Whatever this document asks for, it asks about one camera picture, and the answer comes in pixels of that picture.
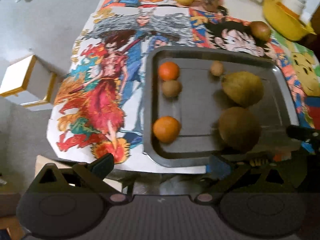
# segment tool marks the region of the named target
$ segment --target kiwi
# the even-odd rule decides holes
[[[177,80],[168,80],[162,83],[162,93],[168,97],[176,97],[182,91],[182,85]]]
[[[219,118],[218,127],[225,143],[243,153],[252,150],[261,134],[257,118],[242,107],[225,110]]]

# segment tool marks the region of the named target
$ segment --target yellow bowl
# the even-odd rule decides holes
[[[281,0],[264,0],[263,15],[267,22],[286,39],[299,41],[308,33],[314,33],[311,24],[304,26],[298,19],[286,13],[277,3]]]

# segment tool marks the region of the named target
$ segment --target small potato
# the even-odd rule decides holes
[[[210,72],[212,75],[217,77],[223,75],[224,73],[223,64],[220,61],[215,60],[211,65]]]
[[[180,94],[182,85],[177,80],[168,80],[162,83],[162,93],[168,97],[176,97]]]

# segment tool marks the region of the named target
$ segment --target white container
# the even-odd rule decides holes
[[[53,108],[59,80],[35,55],[10,65],[0,86],[0,96],[31,111]]]
[[[304,8],[304,3],[299,0],[282,0],[281,3],[289,10],[300,16]]]

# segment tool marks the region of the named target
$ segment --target metal tray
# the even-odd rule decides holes
[[[249,107],[262,127],[252,153],[296,150],[299,143],[287,137],[285,128],[298,125],[291,94],[281,70],[271,60],[249,54],[197,47],[165,46],[149,54],[144,89],[144,151],[159,165],[186,167],[207,165],[214,152],[224,155],[217,121],[224,109],[235,106],[223,92],[220,79],[209,73],[213,60],[223,62],[225,73],[249,71],[262,79],[263,99]],[[161,92],[158,66],[173,61],[180,67],[183,89],[174,99]],[[171,144],[160,143],[152,133],[161,116],[172,116],[182,125],[179,137]]]

